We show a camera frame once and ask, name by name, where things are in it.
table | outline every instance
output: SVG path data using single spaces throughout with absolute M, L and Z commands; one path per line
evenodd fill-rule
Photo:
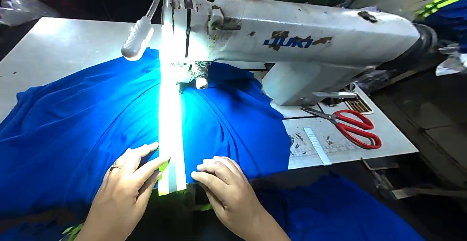
M 92 21 L 67 18 L 41 18 L 38 23 L 0 62 L 0 119 L 16 104 L 16 93 L 31 86 L 45 85 L 79 70 L 121 56 L 120 49 L 134 23 Z M 161 25 L 153 25 L 154 35 L 149 47 L 159 48 Z M 232 62 L 243 69 L 263 69 L 262 63 Z M 374 123 L 371 132 L 382 140 L 380 149 L 365 150 L 349 142 L 329 121 L 309 117 L 299 107 L 280 107 L 284 125 L 294 144 L 291 146 L 289 169 L 323 165 L 304 128 L 311 128 L 330 163 L 355 161 L 417 152 L 417 148 L 360 90 L 356 92 L 373 110 L 367 115 Z M 347 109 L 322 106 L 325 113 Z

blue fabric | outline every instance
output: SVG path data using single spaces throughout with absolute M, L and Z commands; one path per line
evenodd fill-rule
M 321 177 L 307 187 L 256 194 L 292 241 L 423 240 L 400 216 L 338 176 Z
M 136 62 L 121 57 L 17 94 L 0 124 L 1 218 L 59 207 L 83 217 L 125 149 L 158 141 L 158 55 L 147 49 Z M 187 181 L 213 155 L 236 160 L 248 178 L 287 170 L 283 116 L 253 74 L 213 63 L 208 80 L 182 95 Z
M 467 0 L 442 7 L 426 17 L 424 23 L 431 26 L 441 38 L 458 42 L 460 53 L 467 53 Z
M 65 229 L 66 227 L 58 226 L 55 222 L 24 222 L 0 234 L 0 241 L 59 241 Z

industrial sewing machine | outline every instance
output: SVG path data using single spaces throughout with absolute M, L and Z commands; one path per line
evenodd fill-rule
M 122 48 L 141 57 L 160 0 L 132 29 Z M 419 30 L 405 18 L 373 11 L 272 0 L 163 0 L 161 68 L 177 83 L 207 87 L 217 60 L 275 63 L 262 80 L 277 104 L 314 105 L 378 65 L 412 52 Z

scissors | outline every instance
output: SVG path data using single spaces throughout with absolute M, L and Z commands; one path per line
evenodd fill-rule
M 307 113 L 314 114 L 318 117 L 329 120 L 332 124 L 336 125 L 337 130 L 339 130 L 343 136 L 345 136 L 349 141 L 353 142 L 354 144 L 358 145 L 361 148 L 378 149 L 381 147 L 381 139 L 378 136 L 376 136 L 375 134 L 363 131 L 363 130 L 371 130 L 375 126 L 373 126 L 373 123 L 370 121 L 370 119 L 368 119 L 367 117 L 365 117 L 363 114 L 359 112 L 352 111 L 352 110 L 340 110 L 333 114 L 328 114 L 328 113 L 319 112 L 310 107 L 302 107 L 302 110 Z M 353 114 L 354 116 L 358 117 L 362 122 L 343 116 L 341 113 Z M 363 130 L 357 129 L 355 127 L 351 127 L 344 123 L 336 122 L 336 119 L 339 119 L 346 123 L 353 124 L 359 128 L 362 128 Z M 354 136 L 352 136 L 350 133 L 366 137 L 372 141 L 372 144 L 364 143 L 358 140 L 357 138 L 355 138 Z

